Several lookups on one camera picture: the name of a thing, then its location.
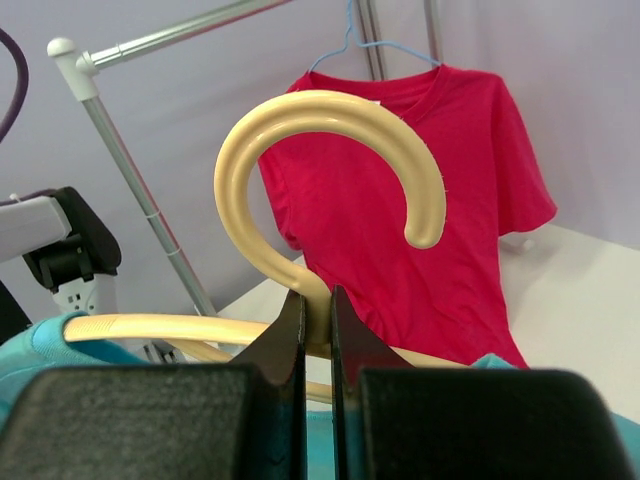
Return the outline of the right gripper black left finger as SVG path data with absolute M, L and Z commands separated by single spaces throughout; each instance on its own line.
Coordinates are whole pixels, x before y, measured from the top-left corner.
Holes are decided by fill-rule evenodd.
M 305 317 L 289 294 L 232 361 L 171 365 L 39 322 L 1 348 L 2 477 L 304 478 Z

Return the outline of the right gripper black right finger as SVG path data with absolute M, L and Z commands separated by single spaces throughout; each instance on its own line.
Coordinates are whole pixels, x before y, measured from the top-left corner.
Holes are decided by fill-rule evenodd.
M 331 297 L 340 479 L 631 479 L 600 395 L 564 370 L 419 368 Z

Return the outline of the teal t shirt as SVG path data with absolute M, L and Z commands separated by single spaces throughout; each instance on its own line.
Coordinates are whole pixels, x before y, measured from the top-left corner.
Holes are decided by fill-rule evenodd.
M 303 410 L 300 323 L 259 338 L 282 361 L 148 366 L 66 317 L 1 348 L 5 479 L 635 479 L 639 428 L 576 375 L 493 359 L 420 371 L 358 320 L 333 333 L 338 404 Z

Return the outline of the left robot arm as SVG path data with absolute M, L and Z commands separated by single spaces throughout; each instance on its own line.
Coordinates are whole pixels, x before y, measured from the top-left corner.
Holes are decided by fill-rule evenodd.
M 63 314 L 118 311 L 120 246 L 74 188 L 1 202 L 1 261 L 21 258 Z

